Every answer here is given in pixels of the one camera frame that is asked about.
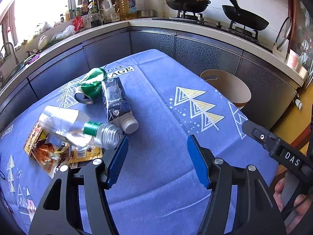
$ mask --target gas stove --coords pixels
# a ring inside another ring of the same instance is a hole
[[[249,41],[267,51],[270,53],[273,53],[273,51],[266,47],[264,44],[262,44],[258,40],[259,32],[257,30],[253,30],[253,32],[250,32],[249,30],[244,28],[235,26],[235,22],[231,21],[230,25],[228,27],[222,26],[220,22],[217,22],[217,24],[213,24],[210,22],[207,22],[203,18],[202,13],[198,13],[199,16],[196,16],[194,13],[193,15],[186,14],[185,11],[178,11],[177,17],[158,17],[158,18],[152,18],[152,20],[164,20],[164,21],[174,21],[174,22],[183,22],[183,23],[190,23],[194,25],[199,25],[199,26],[205,26],[208,28],[212,28],[215,30],[219,30],[225,33],[232,34],[234,36],[240,37],[246,41]]]

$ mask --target green crushed can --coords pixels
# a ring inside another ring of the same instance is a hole
[[[75,100],[84,104],[93,104],[102,95],[101,82],[107,80],[107,78],[105,70],[101,68],[90,70],[77,84],[74,95]]]

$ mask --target red package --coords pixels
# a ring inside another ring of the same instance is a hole
[[[73,26],[75,27],[76,32],[85,29],[83,18],[81,16],[76,17],[76,19],[73,20]]]

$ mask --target kitchen cabinet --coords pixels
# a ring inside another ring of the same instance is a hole
[[[0,106],[0,132],[37,101],[28,81],[24,80]]]
[[[99,36],[83,43],[90,69],[102,67],[131,55],[130,34],[127,29]]]
[[[38,98],[41,99],[53,90],[89,71],[85,52],[79,45],[50,60],[28,79]]]
[[[133,54],[157,49],[174,58],[174,30],[154,29],[149,27],[133,27],[131,31],[131,45]]]
[[[226,43],[189,33],[178,33],[175,60],[200,76],[205,70],[222,70],[233,75],[243,50]]]
[[[294,98],[295,83],[271,64],[247,52],[236,76],[251,91],[251,100],[242,112],[249,120],[270,129]]]

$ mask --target cabinet door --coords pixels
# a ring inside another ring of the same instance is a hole
[[[157,49],[174,58],[174,41],[174,35],[142,31],[131,32],[133,54],[149,49]]]
[[[47,66],[44,71],[35,77],[33,74],[30,75],[29,80],[38,98],[41,99],[58,87],[88,71],[87,59],[84,50],[81,49],[55,64]]]
[[[129,32],[113,35],[84,47],[90,69],[131,55]]]
[[[241,59],[239,54],[189,38],[175,39],[175,60],[198,76],[205,70],[213,69],[235,75]]]
[[[29,86],[27,80],[24,80],[8,96],[0,107],[0,132],[18,115],[37,101],[38,99]]]
[[[261,64],[246,58],[242,58],[236,76],[251,91],[251,100],[242,112],[254,123],[270,129],[284,113],[296,90]]]

